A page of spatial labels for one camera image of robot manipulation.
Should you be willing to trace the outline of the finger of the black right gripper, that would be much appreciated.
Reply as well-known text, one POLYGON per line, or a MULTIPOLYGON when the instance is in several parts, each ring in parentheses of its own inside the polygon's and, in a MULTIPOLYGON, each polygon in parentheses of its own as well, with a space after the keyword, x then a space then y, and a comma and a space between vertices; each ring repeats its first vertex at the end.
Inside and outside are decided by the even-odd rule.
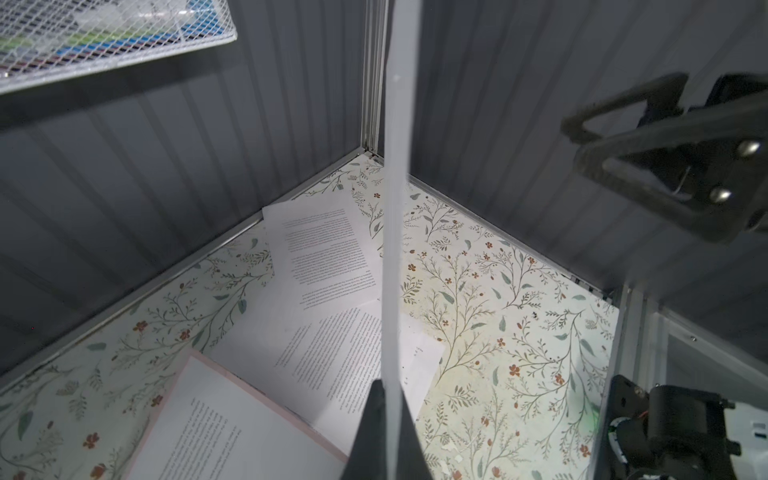
POLYGON ((561 120, 560 132, 571 143, 585 145, 603 138, 614 128, 625 112, 635 105, 643 106, 637 126, 679 116, 683 113, 679 101, 688 80, 688 73, 669 73, 637 84, 607 99, 579 107, 561 120), (608 119, 599 132, 586 127, 588 121, 604 116, 608 119))
POLYGON ((767 232, 767 95, 683 111, 660 93, 615 96, 572 117, 581 176, 701 240, 767 232), (586 122, 643 104, 645 122, 613 136, 586 122))

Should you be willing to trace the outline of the printed paper sheet front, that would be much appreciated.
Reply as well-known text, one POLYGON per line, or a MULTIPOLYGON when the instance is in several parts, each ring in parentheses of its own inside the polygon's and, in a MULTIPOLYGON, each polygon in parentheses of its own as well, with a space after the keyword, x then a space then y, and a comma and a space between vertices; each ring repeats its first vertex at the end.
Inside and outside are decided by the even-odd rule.
POLYGON ((381 372, 385 394, 386 477, 395 479, 399 462, 403 393, 399 343, 399 282, 402 215, 408 185, 416 105, 421 1, 396 1, 385 71, 385 231, 381 318, 381 372))

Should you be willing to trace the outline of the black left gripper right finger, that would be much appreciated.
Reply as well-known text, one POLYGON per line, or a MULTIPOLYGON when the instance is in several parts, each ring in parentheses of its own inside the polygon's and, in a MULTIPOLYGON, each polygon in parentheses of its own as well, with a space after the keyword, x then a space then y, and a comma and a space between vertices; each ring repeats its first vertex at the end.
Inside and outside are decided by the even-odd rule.
POLYGON ((397 461, 398 480, 432 480, 406 401, 402 402, 397 461))

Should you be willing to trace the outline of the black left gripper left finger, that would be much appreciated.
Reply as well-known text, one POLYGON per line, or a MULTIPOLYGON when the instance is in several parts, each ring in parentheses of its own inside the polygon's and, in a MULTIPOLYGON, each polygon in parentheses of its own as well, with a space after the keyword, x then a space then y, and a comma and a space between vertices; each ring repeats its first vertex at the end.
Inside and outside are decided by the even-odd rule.
POLYGON ((383 383, 374 380, 341 480, 386 478, 386 400, 383 383))

